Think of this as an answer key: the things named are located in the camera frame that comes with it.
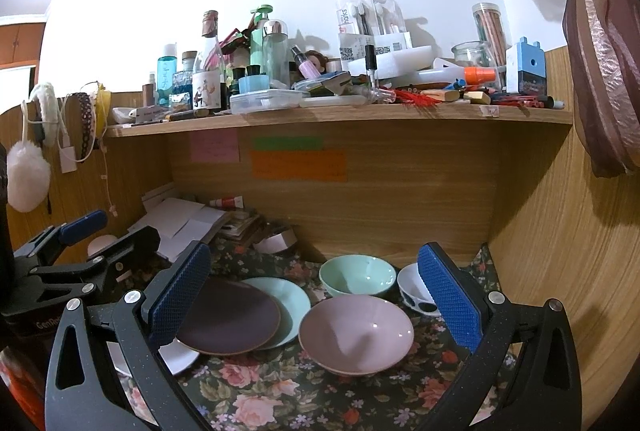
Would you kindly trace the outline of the clear plastic flat box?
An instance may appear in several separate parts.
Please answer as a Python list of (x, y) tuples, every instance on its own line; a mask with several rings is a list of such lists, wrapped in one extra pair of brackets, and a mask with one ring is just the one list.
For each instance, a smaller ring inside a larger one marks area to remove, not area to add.
[(261, 111), (292, 109), (297, 108), (302, 100), (308, 96), (309, 94), (306, 92), (280, 90), (280, 88), (248, 92), (233, 95), (230, 98), (230, 111), (232, 114), (249, 114)]

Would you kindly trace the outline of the blue liquid bottle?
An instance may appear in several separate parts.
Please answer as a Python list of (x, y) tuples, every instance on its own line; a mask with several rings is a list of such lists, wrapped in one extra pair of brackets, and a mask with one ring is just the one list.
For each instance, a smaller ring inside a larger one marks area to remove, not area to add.
[(167, 107), (174, 88), (174, 74), (177, 72), (177, 44), (168, 43), (163, 47), (156, 63), (156, 103)]

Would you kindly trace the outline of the red white tube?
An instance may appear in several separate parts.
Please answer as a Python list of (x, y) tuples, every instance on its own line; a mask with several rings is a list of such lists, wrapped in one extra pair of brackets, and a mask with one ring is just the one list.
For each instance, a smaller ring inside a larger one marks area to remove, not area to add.
[(209, 206), (221, 210), (243, 210), (244, 199), (242, 196), (228, 196), (209, 201)]

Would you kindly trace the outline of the small cardboard box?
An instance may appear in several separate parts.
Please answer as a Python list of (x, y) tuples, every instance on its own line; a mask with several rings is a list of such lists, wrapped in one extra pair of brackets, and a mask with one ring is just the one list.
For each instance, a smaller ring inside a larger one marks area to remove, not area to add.
[(293, 229), (274, 233), (254, 244), (254, 249), (267, 255), (277, 255), (292, 248), (297, 243)]

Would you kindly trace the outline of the dark brown plate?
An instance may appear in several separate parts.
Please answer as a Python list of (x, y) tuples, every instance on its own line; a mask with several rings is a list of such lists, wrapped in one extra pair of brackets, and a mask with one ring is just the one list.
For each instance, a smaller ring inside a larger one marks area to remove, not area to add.
[(238, 355), (266, 344), (280, 322), (278, 304), (267, 293), (242, 281), (209, 277), (176, 339), (203, 354)]

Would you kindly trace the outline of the orange cap white bottle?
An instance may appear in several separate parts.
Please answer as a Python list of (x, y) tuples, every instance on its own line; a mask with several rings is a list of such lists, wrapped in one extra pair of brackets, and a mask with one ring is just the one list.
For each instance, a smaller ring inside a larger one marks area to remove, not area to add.
[(498, 76), (495, 68), (450, 66), (408, 73), (405, 76), (396, 78), (394, 80), (394, 84), (453, 84), (458, 80), (462, 80), (467, 86), (477, 86), (495, 82), (497, 78)]

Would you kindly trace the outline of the white plate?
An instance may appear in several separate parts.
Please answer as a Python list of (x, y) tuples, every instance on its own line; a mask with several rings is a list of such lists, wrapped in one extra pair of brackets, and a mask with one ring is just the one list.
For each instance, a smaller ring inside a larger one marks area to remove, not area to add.
[[(119, 344), (108, 342), (107, 345), (116, 371), (126, 377), (131, 377), (129, 367)], [(186, 347), (177, 339), (172, 341), (171, 344), (164, 345), (160, 348), (160, 357), (174, 376), (189, 369), (198, 359), (198, 356), (200, 356), (200, 353), (191, 350), (190, 347)]]

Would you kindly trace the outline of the white bowl black spots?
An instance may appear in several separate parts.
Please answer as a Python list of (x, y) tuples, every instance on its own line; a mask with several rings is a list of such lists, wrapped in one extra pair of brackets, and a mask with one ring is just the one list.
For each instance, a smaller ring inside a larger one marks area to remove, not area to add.
[(439, 309), (419, 274), (418, 264), (403, 267), (397, 275), (397, 284), (406, 307), (423, 316), (440, 316)]

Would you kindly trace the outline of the pink sticky note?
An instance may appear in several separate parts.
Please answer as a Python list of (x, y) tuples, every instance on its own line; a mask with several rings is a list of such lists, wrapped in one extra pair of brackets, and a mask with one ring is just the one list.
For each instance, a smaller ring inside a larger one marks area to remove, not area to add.
[(235, 128), (192, 132), (190, 160), (196, 163), (238, 163), (240, 147)]

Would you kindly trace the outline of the orange sticky note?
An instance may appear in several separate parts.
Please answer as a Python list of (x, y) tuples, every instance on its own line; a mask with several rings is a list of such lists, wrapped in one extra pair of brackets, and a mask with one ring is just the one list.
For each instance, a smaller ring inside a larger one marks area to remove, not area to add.
[(259, 180), (347, 180), (346, 154), (341, 150), (256, 150), (250, 153), (250, 163)]

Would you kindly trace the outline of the green sticky note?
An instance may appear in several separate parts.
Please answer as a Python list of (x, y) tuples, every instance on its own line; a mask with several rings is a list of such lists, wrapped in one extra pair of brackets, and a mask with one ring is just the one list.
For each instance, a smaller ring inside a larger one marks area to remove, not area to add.
[(252, 147), (256, 151), (317, 151), (323, 149), (323, 140), (316, 136), (262, 136), (253, 139)]

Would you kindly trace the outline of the white fluffy puff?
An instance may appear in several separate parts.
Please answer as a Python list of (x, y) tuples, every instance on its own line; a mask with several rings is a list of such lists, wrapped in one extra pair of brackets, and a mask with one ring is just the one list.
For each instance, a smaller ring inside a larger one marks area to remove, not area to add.
[(27, 213), (47, 198), (51, 167), (41, 149), (30, 140), (14, 144), (6, 156), (8, 201), (14, 210)]

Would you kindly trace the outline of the floral tablecloth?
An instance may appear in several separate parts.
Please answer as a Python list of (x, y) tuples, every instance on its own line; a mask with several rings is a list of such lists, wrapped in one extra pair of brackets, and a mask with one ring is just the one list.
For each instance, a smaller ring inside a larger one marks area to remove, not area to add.
[[(212, 243), (213, 274), (239, 281), (280, 277), (302, 287), (311, 306), (329, 298), (321, 264), (302, 250), (264, 255), (232, 240)], [(213, 430), (414, 430), (454, 381), (469, 352), (441, 317), (405, 307), (416, 336), (405, 359), (367, 377), (341, 377), (314, 363), (297, 338), (285, 347), (230, 357), (200, 355), (176, 380)]]

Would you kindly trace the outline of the mint green bowl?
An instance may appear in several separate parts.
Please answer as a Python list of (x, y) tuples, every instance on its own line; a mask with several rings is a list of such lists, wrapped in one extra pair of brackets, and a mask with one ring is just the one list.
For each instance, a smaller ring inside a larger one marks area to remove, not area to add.
[(373, 295), (382, 297), (396, 283), (396, 269), (370, 255), (341, 255), (319, 269), (323, 287), (331, 295)]

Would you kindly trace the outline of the pink bowl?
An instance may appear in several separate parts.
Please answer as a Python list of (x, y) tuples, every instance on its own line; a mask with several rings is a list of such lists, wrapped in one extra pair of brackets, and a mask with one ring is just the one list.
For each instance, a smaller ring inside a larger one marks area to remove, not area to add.
[(313, 307), (299, 325), (309, 358), (340, 376), (373, 375), (400, 363), (414, 342), (409, 316), (371, 295), (342, 295)]

